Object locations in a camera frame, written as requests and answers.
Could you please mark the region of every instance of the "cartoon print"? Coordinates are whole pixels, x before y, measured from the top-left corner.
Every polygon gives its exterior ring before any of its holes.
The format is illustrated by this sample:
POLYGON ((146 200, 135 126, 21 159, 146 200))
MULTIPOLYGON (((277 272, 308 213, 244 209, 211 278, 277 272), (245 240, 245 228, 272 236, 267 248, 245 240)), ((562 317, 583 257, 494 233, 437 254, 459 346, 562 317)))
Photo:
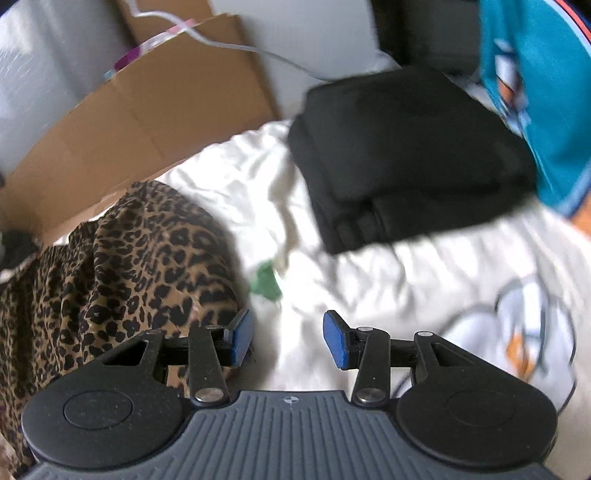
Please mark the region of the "cartoon print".
POLYGON ((501 104, 501 116, 516 134, 530 123, 527 97, 515 50, 502 40, 495 40, 496 83, 501 104))
MULTIPOLYGON (((566 307, 537 277, 511 282, 496 306, 478 306, 455 317, 441 334, 538 388, 562 411, 576 388, 574 329, 566 307)), ((399 397, 411 387, 407 377, 399 397)))

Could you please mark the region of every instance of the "white cable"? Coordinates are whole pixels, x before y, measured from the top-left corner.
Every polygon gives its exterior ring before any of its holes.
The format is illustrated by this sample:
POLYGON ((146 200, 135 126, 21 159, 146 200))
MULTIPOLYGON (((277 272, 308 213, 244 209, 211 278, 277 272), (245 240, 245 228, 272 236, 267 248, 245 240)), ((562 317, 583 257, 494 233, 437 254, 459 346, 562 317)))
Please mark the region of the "white cable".
POLYGON ((127 5, 129 6, 129 11, 130 13, 137 18, 140 17, 160 17, 160 18, 164 18, 165 20, 168 20, 169 22, 171 22, 172 24, 178 26, 181 30, 181 32, 186 32, 189 37, 197 40, 198 42, 201 42, 205 45, 209 45, 211 47, 219 47, 219 48, 229 48, 230 50, 242 50, 242 51, 249 51, 252 53, 257 53, 259 55, 266 55, 267 57, 270 57, 272 59, 278 60, 282 63, 285 63, 293 68, 295 68, 296 70, 299 70, 303 73, 305 73, 306 75, 316 79, 316 80, 320 80, 321 82, 331 82, 334 79, 327 79, 327 78, 323 78, 322 76, 308 70, 307 68, 304 68, 301 65, 298 65, 297 63, 284 58, 276 53, 270 52, 270 51, 266 51, 266 50, 262 50, 260 48, 255 48, 255 47, 248 47, 246 45, 238 45, 235 43, 224 43, 224 42, 218 42, 218 41, 214 41, 214 40, 210 40, 207 37, 204 37, 203 35, 201 35, 197 30, 195 30, 194 28, 190 28, 188 27, 184 20, 182 20, 180 17, 177 17, 176 15, 173 15, 171 13, 168 12, 160 12, 160 11, 149 11, 149 12, 142 12, 137 5, 137 1, 136 0, 125 0, 127 2, 127 5))

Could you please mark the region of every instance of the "green fabric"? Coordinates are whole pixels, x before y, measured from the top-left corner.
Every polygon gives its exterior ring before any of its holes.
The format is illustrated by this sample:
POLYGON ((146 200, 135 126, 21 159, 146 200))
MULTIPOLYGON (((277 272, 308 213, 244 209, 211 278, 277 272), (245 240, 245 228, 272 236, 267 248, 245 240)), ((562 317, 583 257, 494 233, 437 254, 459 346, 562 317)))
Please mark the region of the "green fabric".
POLYGON ((273 260, 268 260, 257 269, 254 280, 251 283, 251 293, 262 295, 267 300, 281 300, 283 293, 275 279, 273 272, 273 260))

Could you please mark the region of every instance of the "black folded cloth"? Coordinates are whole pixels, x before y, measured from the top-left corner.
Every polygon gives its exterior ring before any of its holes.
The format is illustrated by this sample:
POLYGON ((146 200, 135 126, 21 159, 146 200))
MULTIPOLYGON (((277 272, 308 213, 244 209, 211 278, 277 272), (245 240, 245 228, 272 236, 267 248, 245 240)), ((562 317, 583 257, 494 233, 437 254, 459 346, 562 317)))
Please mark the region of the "black folded cloth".
POLYGON ((535 189, 527 143, 419 67, 313 88, 288 143, 331 254, 484 223, 535 189))

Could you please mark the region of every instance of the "bed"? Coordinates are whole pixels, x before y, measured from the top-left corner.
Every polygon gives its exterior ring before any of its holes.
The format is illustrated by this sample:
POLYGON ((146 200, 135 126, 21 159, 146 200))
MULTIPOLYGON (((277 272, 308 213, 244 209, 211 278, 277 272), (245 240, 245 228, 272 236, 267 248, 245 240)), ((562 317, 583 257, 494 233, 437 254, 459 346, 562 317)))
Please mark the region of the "bed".
MULTIPOLYGON (((253 352, 234 388, 352 389, 322 335, 327 309, 393 338, 432 330, 543 390, 561 411, 547 465, 566 480, 591 474, 591 244, 531 199, 474 228, 323 251, 305 182, 272 122, 212 145, 159 178, 226 229, 243 299, 256 315, 253 352), (277 302, 248 293, 272 260, 277 302), (515 343, 511 332, 523 338, 515 343)), ((392 393, 406 387, 392 370, 392 393)))

